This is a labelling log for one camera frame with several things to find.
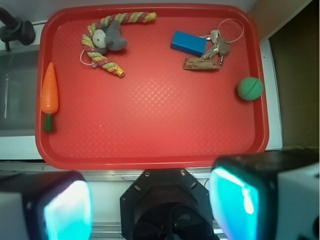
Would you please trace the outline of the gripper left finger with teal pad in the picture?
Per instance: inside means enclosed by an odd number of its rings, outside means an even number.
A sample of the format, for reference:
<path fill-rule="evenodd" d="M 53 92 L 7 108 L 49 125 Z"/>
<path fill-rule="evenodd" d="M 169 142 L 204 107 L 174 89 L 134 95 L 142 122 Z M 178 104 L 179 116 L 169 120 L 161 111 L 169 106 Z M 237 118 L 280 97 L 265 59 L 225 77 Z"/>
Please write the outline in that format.
<path fill-rule="evenodd" d="M 88 240 L 93 220 L 92 190 L 77 171 L 0 178 L 2 240 Z"/>

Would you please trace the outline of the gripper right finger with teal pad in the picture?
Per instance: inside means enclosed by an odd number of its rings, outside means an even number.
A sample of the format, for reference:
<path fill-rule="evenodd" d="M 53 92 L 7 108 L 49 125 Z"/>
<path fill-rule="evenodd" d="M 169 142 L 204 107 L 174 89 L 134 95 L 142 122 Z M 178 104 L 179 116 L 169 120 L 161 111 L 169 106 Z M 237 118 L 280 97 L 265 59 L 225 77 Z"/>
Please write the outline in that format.
<path fill-rule="evenodd" d="M 314 150 L 218 157 L 208 190 L 213 217 L 229 240 L 320 237 L 320 155 Z"/>

